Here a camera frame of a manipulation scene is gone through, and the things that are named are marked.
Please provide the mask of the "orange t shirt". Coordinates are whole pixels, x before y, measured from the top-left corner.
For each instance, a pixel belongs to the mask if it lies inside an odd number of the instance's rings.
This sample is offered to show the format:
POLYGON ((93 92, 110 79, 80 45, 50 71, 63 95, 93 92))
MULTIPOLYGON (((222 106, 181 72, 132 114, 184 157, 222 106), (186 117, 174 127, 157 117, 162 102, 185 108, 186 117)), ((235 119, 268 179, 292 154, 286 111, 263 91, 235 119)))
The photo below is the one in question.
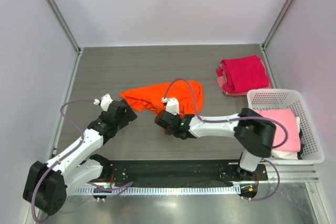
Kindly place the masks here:
POLYGON ((166 82, 151 86, 125 90, 120 93, 130 107, 139 112, 144 109, 155 114, 165 110, 162 98, 177 98, 180 105, 180 117, 201 111, 204 102, 204 92, 201 83, 189 80, 178 80, 175 83, 166 82))

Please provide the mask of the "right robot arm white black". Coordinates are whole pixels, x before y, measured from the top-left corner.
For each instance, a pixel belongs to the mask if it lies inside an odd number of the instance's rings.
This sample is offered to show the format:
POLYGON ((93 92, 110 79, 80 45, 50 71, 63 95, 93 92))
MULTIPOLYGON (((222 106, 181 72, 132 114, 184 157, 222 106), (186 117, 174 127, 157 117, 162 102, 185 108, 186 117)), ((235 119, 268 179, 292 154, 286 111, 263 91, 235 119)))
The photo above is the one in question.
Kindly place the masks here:
POLYGON ((159 112, 155 124, 182 140, 206 136, 230 137, 244 148, 236 176, 239 180, 249 180, 255 176, 259 162, 270 157, 273 149, 276 126, 272 121, 249 108, 230 116, 200 116, 186 114, 180 117, 166 110, 159 112))

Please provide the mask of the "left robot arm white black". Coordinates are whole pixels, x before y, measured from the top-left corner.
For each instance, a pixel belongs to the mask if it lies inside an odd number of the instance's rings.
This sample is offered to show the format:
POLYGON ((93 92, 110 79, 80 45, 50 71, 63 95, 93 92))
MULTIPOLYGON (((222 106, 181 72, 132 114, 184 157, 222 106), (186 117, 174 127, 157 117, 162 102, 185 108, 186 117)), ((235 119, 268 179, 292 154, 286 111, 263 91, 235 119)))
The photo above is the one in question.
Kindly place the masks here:
POLYGON ((94 104, 102 112, 79 138, 47 162, 36 161, 29 169, 23 199, 50 216, 83 184, 111 177, 110 161, 95 151, 137 118, 125 99, 116 101, 106 94, 94 104))

